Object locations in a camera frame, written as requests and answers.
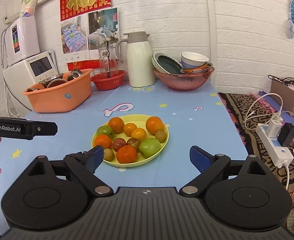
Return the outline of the yellow-brown small fruit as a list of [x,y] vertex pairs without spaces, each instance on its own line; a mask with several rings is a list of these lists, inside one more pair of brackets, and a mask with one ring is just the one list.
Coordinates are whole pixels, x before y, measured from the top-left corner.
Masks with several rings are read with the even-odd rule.
[[114,153],[110,148],[104,149],[104,160],[111,162],[114,159]]

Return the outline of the orange with stem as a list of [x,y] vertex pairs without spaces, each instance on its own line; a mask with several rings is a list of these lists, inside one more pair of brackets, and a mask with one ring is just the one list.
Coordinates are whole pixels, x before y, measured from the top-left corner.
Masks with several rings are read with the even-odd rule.
[[105,134],[98,135],[94,139],[94,146],[101,146],[103,149],[112,147],[112,139]]

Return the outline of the red plum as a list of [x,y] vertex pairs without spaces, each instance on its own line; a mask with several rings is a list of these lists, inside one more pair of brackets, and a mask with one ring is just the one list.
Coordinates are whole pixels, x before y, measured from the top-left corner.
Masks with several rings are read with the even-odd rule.
[[126,140],[123,138],[116,138],[112,143],[112,148],[117,152],[120,148],[126,145]]

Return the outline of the dark orange mandarin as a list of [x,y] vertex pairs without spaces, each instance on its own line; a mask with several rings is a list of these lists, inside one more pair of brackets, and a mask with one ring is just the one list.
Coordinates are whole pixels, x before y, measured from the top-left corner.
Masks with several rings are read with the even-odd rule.
[[116,157],[119,163],[129,164],[137,161],[138,154],[133,146],[125,145],[117,151]]

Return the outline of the large orange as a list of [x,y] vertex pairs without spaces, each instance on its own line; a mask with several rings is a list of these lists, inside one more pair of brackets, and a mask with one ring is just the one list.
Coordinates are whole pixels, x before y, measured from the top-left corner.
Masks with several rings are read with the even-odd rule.
[[114,133],[119,134],[123,132],[125,123],[120,117],[114,117],[109,120],[108,126],[113,129]]

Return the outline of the small orange kumquat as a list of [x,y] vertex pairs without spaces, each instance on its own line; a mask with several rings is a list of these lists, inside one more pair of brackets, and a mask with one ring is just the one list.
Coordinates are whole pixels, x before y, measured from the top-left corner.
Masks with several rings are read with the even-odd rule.
[[137,128],[136,124],[134,123],[127,123],[123,127],[123,132],[125,133],[126,136],[130,137],[131,133]]

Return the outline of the brown longan fruit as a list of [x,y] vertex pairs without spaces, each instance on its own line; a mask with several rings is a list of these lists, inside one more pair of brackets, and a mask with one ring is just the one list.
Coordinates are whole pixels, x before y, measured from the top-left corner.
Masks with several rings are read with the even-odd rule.
[[167,139],[167,134],[162,129],[158,130],[154,136],[160,143],[165,142]]

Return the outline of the small yellow orange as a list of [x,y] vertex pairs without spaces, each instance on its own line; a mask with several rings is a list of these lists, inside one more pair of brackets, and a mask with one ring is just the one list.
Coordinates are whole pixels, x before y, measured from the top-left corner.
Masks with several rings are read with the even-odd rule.
[[143,128],[138,127],[131,132],[131,138],[137,139],[139,142],[144,141],[146,137],[147,134]]

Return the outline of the round orange fruit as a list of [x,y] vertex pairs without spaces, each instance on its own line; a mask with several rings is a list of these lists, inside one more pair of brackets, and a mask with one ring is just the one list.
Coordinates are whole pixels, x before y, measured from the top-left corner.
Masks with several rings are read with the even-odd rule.
[[162,120],[157,116],[149,117],[145,123],[145,126],[147,131],[152,135],[155,135],[157,131],[164,129]]

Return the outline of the light green apple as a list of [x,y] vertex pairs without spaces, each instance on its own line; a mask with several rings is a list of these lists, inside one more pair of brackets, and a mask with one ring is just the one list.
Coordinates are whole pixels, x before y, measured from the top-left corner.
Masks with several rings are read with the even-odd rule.
[[161,144],[155,138],[145,139],[139,145],[139,152],[146,159],[155,155],[160,149],[161,149]]

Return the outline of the orange plastic basket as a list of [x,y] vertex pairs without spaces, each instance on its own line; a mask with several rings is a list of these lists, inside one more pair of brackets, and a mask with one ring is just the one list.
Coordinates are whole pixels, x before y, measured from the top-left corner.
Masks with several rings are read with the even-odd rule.
[[31,106],[38,113],[69,112],[81,105],[91,95],[92,69],[83,69],[83,74],[61,85],[25,91]]

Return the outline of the white power strip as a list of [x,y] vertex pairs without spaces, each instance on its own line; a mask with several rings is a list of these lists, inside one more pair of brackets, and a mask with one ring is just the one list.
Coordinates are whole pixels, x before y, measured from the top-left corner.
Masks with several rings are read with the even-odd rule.
[[289,167],[293,161],[293,155],[289,148],[281,146],[277,138],[269,138],[266,135],[268,125],[258,124],[256,133],[261,139],[265,149],[267,150],[272,162],[277,168]]

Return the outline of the red plastic colander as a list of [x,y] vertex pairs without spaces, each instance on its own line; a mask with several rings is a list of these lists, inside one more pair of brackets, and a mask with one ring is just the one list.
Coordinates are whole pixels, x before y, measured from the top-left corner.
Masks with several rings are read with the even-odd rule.
[[98,90],[113,90],[123,84],[126,71],[119,70],[118,73],[111,72],[111,77],[107,77],[106,73],[96,74],[91,77],[91,81],[95,84]]

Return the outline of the cardboard box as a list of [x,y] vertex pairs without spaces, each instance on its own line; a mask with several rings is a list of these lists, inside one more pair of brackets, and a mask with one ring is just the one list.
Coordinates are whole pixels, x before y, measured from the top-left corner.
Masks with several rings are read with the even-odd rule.
[[294,113],[294,91],[278,81],[272,80],[270,93],[276,93],[283,99],[283,108]]

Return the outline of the bedding calendar poster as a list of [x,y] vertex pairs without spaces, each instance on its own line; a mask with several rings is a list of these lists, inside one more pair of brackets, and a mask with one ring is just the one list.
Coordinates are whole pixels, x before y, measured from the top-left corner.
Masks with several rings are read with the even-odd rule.
[[100,50],[116,56],[118,8],[112,0],[59,0],[60,36],[67,68],[98,68]]

